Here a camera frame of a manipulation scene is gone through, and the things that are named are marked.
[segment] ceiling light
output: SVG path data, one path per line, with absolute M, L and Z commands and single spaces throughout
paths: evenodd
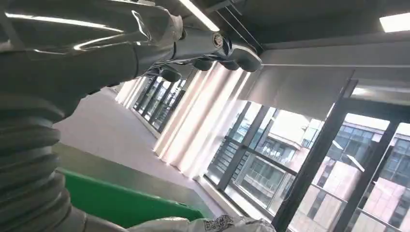
M 381 17 L 380 22 L 385 32 L 410 30 L 410 13 Z
M 219 31 L 217 25 L 215 25 L 201 10 L 198 9 L 190 0 L 179 0 L 185 7 L 188 8 L 199 20 L 201 20 L 205 26 L 207 26 L 211 31 Z

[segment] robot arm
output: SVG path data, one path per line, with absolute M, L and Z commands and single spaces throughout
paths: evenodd
M 0 26 L 0 231 L 126 231 L 72 207 L 55 172 L 52 125 L 87 94 L 141 75 L 176 81 L 169 63 L 261 66 L 248 47 L 131 0 L 0 0 Z

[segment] white curtain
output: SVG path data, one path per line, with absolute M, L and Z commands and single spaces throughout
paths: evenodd
M 159 158 L 190 178 L 203 174 L 248 78 L 242 69 L 230 71 L 218 63 L 198 71 L 154 147 Z

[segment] white fabric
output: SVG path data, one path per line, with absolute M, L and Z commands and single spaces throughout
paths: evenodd
M 264 220 L 248 217 L 222 215 L 215 220 L 197 219 L 189 222 L 185 218 L 167 217 L 147 221 L 131 227 L 129 232 L 275 232 L 275 228 Z

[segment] window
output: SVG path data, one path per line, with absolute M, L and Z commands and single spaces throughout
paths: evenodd
M 294 181 L 294 177 L 292 176 L 292 177 L 288 180 L 288 182 L 286 183 L 285 188 L 283 189 L 283 191 L 282 191 L 282 193 L 281 193 L 281 195 L 280 195 L 280 197 L 281 197 L 282 199 L 285 199 L 286 194 L 287 194 L 288 191 L 290 190 L 293 181 Z
M 309 210 L 309 213 L 307 214 L 307 216 L 308 216 L 310 219 L 313 220 L 313 219 L 315 218 L 316 213 L 318 212 L 318 210 L 319 210 L 319 208 L 320 208 L 320 206 L 321 206 L 321 204 L 322 204 L 322 202 L 323 202 L 325 196 L 326 196 L 326 193 L 325 193 L 323 190 L 321 190 L 321 191 L 318 193 L 318 196 L 316 197 L 315 201 L 313 202 L 312 207 L 311 207 L 310 210 Z
M 335 166 L 336 161 L 334 161 L 333 159 L 329 159 L 329 161 L 326 164 L 326 167 L 324 168 L 324 171 L 321 175 L 321 177 L 319 178 L 318 181 L 318 186 L 322 187 L 324 186 L 324 184 L 326 183 L 327 178 L 329 178 L 330 173 L 333 170 L 333 167 Z
M 384 179 L 391 180 L 399 185 L 409 187 L 410 182 L 410 142 L 397 139 L 394 149 L 380 175 Z
M 322 122 L 254 102 L 244 104 L 243 110 L 235 114 L 236 118 L 230 123 L 225 142 L 214 156 L 206 176 L 219 184 L 251 217 L 272 218 L 290 191 L 296 170 L 306 158 L 307 150 L 301 149 L 302 140 L 307 140 L 306 147 L 311 147 Z M 229 148 L 227 142 L 240 145 Z M 225 164 L 231 164 L 235 155 L 243 156 L 234 174 L 228 183 L 220 183 L 220 178 L 226 174 Z
M 350 126 L 342 126 L 327 156 L 332 159 L 342 161 L 349 165 L 354 165 L 347 155 L 355 158 L 362 166 L 365 166 L 367 159 L 366 152 L 371 145 L 374 133 Z
M 401 196 L 392 216 L 390 217 L 389 224 L 396 228 L 400 228 L 400 225 L 403 222 L 403 219 L 406 216 L 409 207 L 410 190 L 406 189 L 403 195 Z

